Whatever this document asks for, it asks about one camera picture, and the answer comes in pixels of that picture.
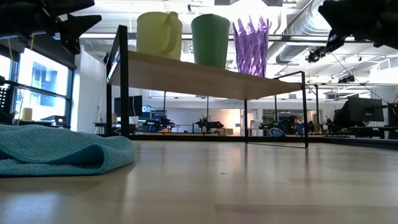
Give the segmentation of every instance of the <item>wooden tabletop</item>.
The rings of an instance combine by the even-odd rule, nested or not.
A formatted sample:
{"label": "wooden tabletop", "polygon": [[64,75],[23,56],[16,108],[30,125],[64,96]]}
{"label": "wooden tabletop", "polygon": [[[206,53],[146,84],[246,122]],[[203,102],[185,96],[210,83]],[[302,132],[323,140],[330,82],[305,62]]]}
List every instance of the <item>wooden tabletop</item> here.
{"label": "wooden tabletop", "polygon": [[[129,51],[129,86],[236,100],[254,100],[301,90],[297,83]],[[120,85],[118,65],[110,80]]]}

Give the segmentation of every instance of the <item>desk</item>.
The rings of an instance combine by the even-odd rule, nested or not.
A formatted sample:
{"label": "desk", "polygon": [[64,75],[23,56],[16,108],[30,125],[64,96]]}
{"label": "desk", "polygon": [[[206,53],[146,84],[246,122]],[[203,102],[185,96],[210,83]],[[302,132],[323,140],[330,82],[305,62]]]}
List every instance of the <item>desk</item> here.
{"label": "desk", "polygon": [[380,137],[385,139],[385,131],[389,132],[389,139],[398,139],[398,127],[351,127],[355,137]]}

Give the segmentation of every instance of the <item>teal towel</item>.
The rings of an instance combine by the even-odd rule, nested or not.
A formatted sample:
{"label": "teal towel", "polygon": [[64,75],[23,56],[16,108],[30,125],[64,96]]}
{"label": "teal towel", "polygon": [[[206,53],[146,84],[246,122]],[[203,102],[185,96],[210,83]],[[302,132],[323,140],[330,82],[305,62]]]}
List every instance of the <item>teal towel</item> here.
{"label": "teal towel", "polygon": [[96,175],[132,163],[125,137],[0,124],[0,175]]}

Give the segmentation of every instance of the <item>wooden floor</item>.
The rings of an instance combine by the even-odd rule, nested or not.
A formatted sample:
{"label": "wooden floor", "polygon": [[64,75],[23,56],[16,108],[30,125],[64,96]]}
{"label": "wooden floor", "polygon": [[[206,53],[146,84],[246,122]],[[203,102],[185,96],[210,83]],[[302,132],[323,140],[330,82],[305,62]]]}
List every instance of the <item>wooden floor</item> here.
{"label": "wooden floor", "polygon": [[138,142],[105,175],[0,179],[0,223],[396,224],[398,151]]}

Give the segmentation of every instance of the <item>exposed ductwork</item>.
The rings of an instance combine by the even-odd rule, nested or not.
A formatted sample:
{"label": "exposed ductwork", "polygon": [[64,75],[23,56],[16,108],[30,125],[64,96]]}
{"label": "exposed ductwork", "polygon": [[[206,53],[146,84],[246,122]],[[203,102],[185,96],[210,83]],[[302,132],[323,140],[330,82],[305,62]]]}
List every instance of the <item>exposed ductwork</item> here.
{"label": "exposed ductwork", "polygon": [[[319,14],[318,8],[324,0],[313,0],[297,20],[286,29],[287,35],[328,35],[331,29],[326,20]],[[307,50],[309,45],[287,45],[283,42],[272,44],[268,58],[275,57],[276,63],[290,63],[297,55]]]}

